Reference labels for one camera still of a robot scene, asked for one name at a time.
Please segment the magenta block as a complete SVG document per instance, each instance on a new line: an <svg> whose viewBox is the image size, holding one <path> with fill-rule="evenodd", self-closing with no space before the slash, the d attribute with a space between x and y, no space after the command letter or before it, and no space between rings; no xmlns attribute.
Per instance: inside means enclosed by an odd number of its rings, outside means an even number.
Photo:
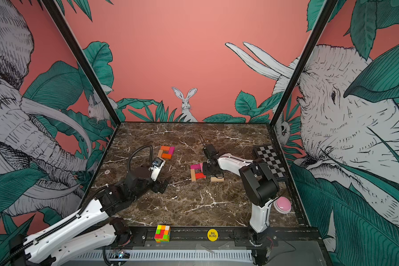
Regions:
<svg viewBox="0 0 399 266"><path fill-rule="evenodd" d="M169 154L169 155L173 155L174 151L175 151L175 147L174 147L174 146L171 146L171 147L169 148L169 150L168 150L168 154Z"/></svg>
<svg viewBox="0 0 399 266"><path fill-rule="evenodd" d="M191 165L190 169L201 170L200 164Z"/></svg>

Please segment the red block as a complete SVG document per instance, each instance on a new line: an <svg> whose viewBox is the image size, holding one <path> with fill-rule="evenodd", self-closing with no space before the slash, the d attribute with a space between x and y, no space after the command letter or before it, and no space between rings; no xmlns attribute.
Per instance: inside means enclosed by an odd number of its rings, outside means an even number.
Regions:
<svg viewBox="0 0 399 266"><path fill-rule="evenodd" d="M195 178L197 180L204 179L206 178L206 175L204 175L203 173L195 173Z"/></svg>

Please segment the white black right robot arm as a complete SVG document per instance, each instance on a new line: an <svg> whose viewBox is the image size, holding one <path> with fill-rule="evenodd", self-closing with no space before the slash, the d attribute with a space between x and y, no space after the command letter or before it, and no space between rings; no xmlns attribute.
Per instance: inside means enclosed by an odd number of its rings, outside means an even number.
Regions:
<svg viewBox="0 0 399 266"><path fill-rule="evenodd" d="M247 160L230 153L220 153L212 144L199 137L207 161L203 163L203 173L207 177L223 177L228 171L242 180L244 190L252 204L248 226L248 237L252 245L261 246L269 233L270 210L280 190L278 181L270 165L260 158Z"/></svg>

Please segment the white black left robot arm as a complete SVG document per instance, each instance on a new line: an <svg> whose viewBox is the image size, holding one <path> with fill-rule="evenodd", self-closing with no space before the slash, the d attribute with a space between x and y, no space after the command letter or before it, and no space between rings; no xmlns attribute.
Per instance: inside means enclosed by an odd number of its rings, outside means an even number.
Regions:
<svg viewBox="0 0 399 266"><path fill-rule="evenodd" d="M117 242L120 247L133 239L124 219L115 215L129 208L148 191L164 193L169 180L157 178L165 165L161 157L134 170L127 163L126 177L94 192L89 202L62 221L36 234L16 235L9 242L10 254L0 262L6 266L61 266L75 257Z"/></svg>

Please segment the colourful puzzle cube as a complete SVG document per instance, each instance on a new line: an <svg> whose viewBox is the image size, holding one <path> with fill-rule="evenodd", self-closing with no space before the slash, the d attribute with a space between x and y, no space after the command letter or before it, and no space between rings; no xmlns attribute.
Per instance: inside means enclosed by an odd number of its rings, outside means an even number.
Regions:
<svg viewBox="0 0 399 266"><path fill-rule="evenodd" d="M170 241L171 227L168 225L158 225L156 227L154 240L156 243L167 243Z"/></svg>

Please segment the black white checkerboard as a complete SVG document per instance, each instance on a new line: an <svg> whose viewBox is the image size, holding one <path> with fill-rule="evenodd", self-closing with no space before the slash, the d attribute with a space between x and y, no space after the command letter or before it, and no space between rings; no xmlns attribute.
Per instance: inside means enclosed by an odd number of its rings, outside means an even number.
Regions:
<svg viewBox="0 0 399 266"><path fill-rule="evenodd" d="M284 181L288 178L283 161L271 144L254 146L253 152L257 158L261 158L270 166L272 174L278 181Z"/></svg>

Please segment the yellow big blind chip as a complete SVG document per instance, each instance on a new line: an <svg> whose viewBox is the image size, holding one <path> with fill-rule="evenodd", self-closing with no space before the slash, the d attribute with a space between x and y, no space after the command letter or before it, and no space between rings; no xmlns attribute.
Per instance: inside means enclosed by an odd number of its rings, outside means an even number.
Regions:
<svg viewBox="0 0 399 266"><path fill-rule="evenodd" d="M218 237L219 237L219 234L218 234L218 231L216 229L212 228L212 229L208 230L207 238L208 238L209 241L215 242L215 241L218 240Z"/></svg>

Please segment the white ventilation grille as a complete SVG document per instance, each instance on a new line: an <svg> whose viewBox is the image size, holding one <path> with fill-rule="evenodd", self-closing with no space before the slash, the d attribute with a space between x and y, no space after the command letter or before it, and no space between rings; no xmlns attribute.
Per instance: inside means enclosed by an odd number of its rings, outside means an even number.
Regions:
<svg viewBox="0 0 399 266"><path fill-rule="evenodd" d="M113 251L106 251L110 261L176 261L176 260L208 260L208 261L232 261L232 262L253 262L253 257L248 250L133 250L129 259L110 259Z"/></svg>

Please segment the small circuit board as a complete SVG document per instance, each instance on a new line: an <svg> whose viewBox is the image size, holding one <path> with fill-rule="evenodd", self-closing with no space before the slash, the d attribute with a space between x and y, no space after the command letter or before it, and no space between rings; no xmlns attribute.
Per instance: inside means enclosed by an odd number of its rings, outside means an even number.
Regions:
<svg viewBox="0 0 399 266"><path fill-rule="evenodd" d="M112 252L110 255L110 259L117 260L117 259L129 259L130 252L127 250L120 250Z"/></svg>

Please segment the pink round button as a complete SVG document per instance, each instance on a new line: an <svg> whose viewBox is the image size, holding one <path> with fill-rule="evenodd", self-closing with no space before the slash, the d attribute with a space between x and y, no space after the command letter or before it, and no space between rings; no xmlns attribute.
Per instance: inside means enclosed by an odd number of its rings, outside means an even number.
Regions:
<svg viewBox="0 0 399 266"><path fill-rule="evenodd" d="M290 200L283 196L278 197L275 200L273 206L277 212L282 213L282 214L288 214L291 211Z"/></svg>

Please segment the black front rail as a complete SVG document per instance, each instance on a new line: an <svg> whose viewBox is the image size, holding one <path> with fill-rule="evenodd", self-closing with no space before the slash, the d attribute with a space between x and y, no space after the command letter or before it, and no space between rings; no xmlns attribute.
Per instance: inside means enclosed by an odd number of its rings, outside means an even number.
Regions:
<svg viewBox="0 0 399 266"><path fill-rule="evenodd" d="M217 241L233 242L236 247L262 248L277 246L280 241L320 241L322 237L314 227L269 227L255 233L248 227L175 227L170 229L171 242L210 242L208 231L217 231Z"/></svg>

